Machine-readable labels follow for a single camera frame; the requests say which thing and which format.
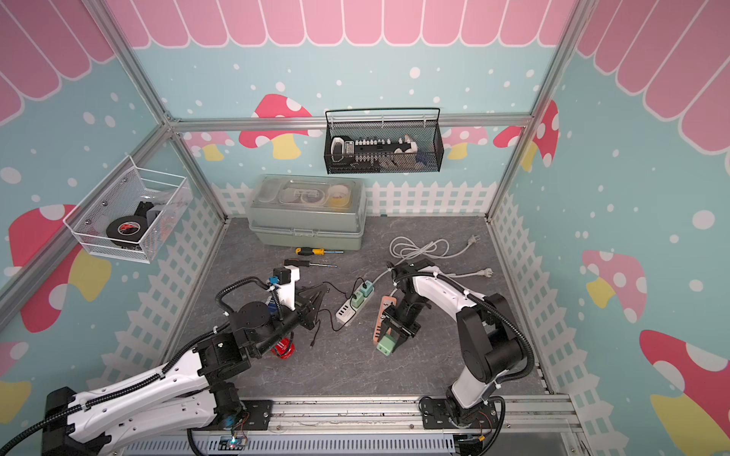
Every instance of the gray marble floor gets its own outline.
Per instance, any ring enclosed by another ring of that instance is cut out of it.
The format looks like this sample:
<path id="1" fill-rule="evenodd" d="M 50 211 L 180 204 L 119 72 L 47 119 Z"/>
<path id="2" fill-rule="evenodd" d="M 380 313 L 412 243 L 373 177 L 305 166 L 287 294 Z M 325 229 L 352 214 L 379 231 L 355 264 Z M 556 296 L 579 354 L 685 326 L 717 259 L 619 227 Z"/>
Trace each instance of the gray marble floor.
<path id="1" fill-rule="evenodd" d="M 373 280 L 392 260 L 388 246 L 396 236 L 408 236 L 417 245 L 445 238 L 458 252 L 472 235 L 478 243 L 463 255 L 435 263 L 448 272 L 464 273 L 492 268 L 494 275 L 459 279 L 465 287 L 490 295 L 501 293 L 514 306 L 503 271 L 499 267 L 492 241 L 481 217 L 368 217 L 362 250 L 344 254 L 310 257 L 337 268 L 310 267 L 301 270 L 299 285 L 316 285 L 323 280 L 340 290 L 351 291 L 357 277 Z M 246 219 L 233 219 L 213 266 L 204 281 L 199 299 L 188 313 L 182 329 L 180 345 L 226 318 L 213 301 L 213 296 L 226 285 L 246 276 L 266 279 L 272 269 L 286 258 L 296 257 L 293 249 L 266 246 L 248 229 Z M 443 395 L 461 373 L 464 363 L 458 345 L 455 322 L 437 307 L 424 309 L 418 322 L 418 335 L 400 346 L 391 356 L 378 352 L 372 341 L 380 296 L 392 291 L 385 279 L 376 284 L 376 296 L 344 330 L 332 332 L 325 312 L 314 347 L 310 342 L 314 331 L 295 331 L 296 352 L 287 360 L 267 355 L 252 359 L 252 367 L 240 374 L 234 383 L 248 397 L 273 395 Z M 226 302 L 234 309 L 249 301 L 262 301 L 266 293 L 251 285 L 228 295 Z M 322 308 L 333 313 L 344 302 L 341 293 L 330 290 Z M 508 382 L 502 394 L 543 394 L 535 371 L 520 380 Z"/>

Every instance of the green plastic block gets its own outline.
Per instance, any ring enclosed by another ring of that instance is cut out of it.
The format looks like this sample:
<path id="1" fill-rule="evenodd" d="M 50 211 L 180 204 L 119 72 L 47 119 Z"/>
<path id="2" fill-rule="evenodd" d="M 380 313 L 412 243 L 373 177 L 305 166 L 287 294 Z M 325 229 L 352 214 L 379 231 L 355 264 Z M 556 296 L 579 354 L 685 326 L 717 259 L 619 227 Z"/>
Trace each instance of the green plastic block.
<path id="1" fill-rule="evenodd" d="M 380 342 L 377 343 L 377 349 L 385 356 L 389 356 L 396 347 L 396 340 L 390 334 L 385 334 Z"/>
<path id="2" fill-rule="evenodd" d="M 359 309 L 360 306 L 362 306 L 363 301 L 365 301 L 365 296 L 360 292 L 360 290 L 355 291 L 355 294 L 352 298 L 350 298 L 350 305 L 353 307 L 353 309 Z"/>
<path id="3" fill-rule="evenodd" d="M 365 282 L 363 282 L 362 285 L 360 285 L 360 291 L 366 298 L 370 296 L 370 293 L 372 293 L 373 290 L 374 288 L 372 287 L 372 282 L 370 282 L 369 280 L 366 280 Z"/>

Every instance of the tape roll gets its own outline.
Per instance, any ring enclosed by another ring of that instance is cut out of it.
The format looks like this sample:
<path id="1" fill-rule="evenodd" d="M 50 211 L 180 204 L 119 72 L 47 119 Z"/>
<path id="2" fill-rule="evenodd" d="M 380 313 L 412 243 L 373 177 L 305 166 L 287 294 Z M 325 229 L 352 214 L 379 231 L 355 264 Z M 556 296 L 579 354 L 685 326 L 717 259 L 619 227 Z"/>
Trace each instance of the tape roll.
<path id="1" fill-rule="evenodd" d="M 140 217 L 139 215 L 127 215 L 125 217 L 119 217 L 107 226 L 107 237 L 111 238 L 119 247 L 126 247 L 128 249 L 138 248 L 135 244 L 130 242 L 138 242 L 142 236 L 147 232 L 147 218 Z"/>

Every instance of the screwdriver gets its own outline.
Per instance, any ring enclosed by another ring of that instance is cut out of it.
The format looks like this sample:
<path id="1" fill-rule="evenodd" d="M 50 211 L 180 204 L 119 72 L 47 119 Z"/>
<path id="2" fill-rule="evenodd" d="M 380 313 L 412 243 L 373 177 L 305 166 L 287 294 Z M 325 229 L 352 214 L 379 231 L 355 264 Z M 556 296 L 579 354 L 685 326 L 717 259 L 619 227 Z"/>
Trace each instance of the screwdriver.
<path id="1" fill-rule="evenodd" d="M 313 249 L 311 247 L 300 247 L 296 250 L 297 255 L 302 255 L 305 257 L 311 256 L 311 255 L 324 255 L 325 253 L 344 253 L 344 252 L 341 250 Z"/>
<path id="2" fill-rule="evenodd" d="M 298 268 L 309 268 L 310 266 L 322 266 L 324 268 L 336 268 L 334 264 L 319 264 L 311 263 L 309 260 L 299 260 L 298 258 L 291 258 L 290 260 L 284 260 L 284 266 L 296 266 Z"/>

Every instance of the white wire basket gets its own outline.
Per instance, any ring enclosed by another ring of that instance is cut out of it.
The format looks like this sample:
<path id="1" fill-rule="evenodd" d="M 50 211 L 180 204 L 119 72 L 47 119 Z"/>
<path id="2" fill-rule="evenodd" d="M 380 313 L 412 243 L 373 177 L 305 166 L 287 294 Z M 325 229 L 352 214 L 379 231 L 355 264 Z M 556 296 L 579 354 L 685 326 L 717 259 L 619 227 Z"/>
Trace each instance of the white wire basket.
<path id="1" fill-rule="evenodd" d="M 125 158 L 120 167 L 121 175 L 86 205 L 96 194 L 94 188 L 65 216 L 64 224 L 91 255 L 150 263 L 193 200 L 190 182 L 185 176 L 140 168 L 131 157 Z M 112 221 L 132 215 L 145 197 L 155 198 L 170 191 L 172 195 L 166 199 L 164 209 L 139 241 L 107 237 Z"/>

